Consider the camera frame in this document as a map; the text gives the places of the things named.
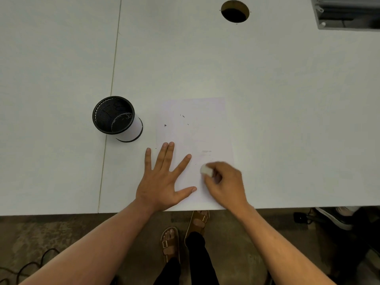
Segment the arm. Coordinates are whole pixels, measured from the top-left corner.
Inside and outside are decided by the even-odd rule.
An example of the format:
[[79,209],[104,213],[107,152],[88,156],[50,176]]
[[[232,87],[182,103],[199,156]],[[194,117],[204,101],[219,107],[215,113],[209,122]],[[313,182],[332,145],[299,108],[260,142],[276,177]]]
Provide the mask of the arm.
[[187,155],[173,172],[169,172],[173,150],[174,143],[164,143],[152,170],[148,148],[144,176],[137,188],[136,199],[123,211],[65,249],[24,280],[22,285],[110,284],[150,216],[179,203],[196,190],[195,187],[189,187],[174,191],[174,183],[186,168],[191,155]]
[[240,171],[225,162],[209,163],[207,166],[221,175],[218,184],[204,175],[211,195],[245,227],[276,284],[335,284],[249,205]]

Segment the sheet of paper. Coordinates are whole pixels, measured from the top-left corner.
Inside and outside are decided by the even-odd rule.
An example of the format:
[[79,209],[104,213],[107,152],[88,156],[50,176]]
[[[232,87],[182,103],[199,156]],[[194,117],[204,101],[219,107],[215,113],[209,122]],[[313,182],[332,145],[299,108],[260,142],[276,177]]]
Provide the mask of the sheet of paper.
[[233,164],[233,152],[224,98],[164,101],[156,125],[157,150],[164,142],[175,143],[170,171],[187,154],[192,159],[179,176],[175,190],[196,186],[198,190],[173,206],[178,210],[222,209],[209,194],[200,174],[202,164],[225,161]]

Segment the eraser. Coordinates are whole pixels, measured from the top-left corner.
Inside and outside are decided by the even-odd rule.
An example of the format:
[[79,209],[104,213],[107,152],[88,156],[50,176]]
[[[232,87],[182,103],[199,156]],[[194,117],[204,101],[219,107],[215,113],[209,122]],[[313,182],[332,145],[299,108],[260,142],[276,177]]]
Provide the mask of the eraser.
[[212,177],[214,174],[214,171],[210,167],[207,167],[206,164],[203,164],[201,166],[201,174],[206,174],[206,175]]

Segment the forearm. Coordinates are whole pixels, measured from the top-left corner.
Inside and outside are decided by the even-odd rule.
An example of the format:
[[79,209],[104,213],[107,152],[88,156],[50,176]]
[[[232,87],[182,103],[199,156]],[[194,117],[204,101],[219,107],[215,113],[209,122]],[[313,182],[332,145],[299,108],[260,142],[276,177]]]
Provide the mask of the forearm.
[[110,284],[128,249],[151,215],[150,209],[133,201],[22,284]]
[[236,217],[245,227],[276,284],[335,284],[287,239],[274,230],[252,206],[248,206]]

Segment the brown sandal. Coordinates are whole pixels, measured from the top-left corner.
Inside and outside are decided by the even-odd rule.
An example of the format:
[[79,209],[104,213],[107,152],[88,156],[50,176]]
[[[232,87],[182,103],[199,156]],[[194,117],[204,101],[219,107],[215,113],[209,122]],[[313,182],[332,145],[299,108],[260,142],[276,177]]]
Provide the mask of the brown sandal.
[[[173,239],[169,239],[169,240],[163,240],[164,238],[164,235],[166,232],[168,232],[170,229],[174,229],[174,232],[176,233],[175,237]],[[174,251],[174,254],[170,254],[170,255],[165,255],[164,254],[164,262],[165,264],[169,262],[169,260],[173,257],[176,257],[178,258],[178,262],[181,263],[180,259],[179,259],[179,238],[178,238],[178,230],[176,227],[169,227],[169,228],[166,228],[164,230],[164,232],[162,233],[161,235],[161,247],[162,249],[164,250],[165,248],[168,248],[170,246],[174,246],[175,248],[175,251]]]
[[207,220],[210,218],[210,211],[208,211],[208,210],[207,210],[207,215],[208,216],[203,215],[198,211],[193,211],[193,214],[191,215],[189,227],[187,228],[187,231],[186,231],[185,240],[191,232],[198,232],[199,234],[201,234],[203,236],[204,227],[202,228],[202,227],[195,225],[193,221],[194,221],[194,219],[198,219],[198,220],[200,220],[206,224]]

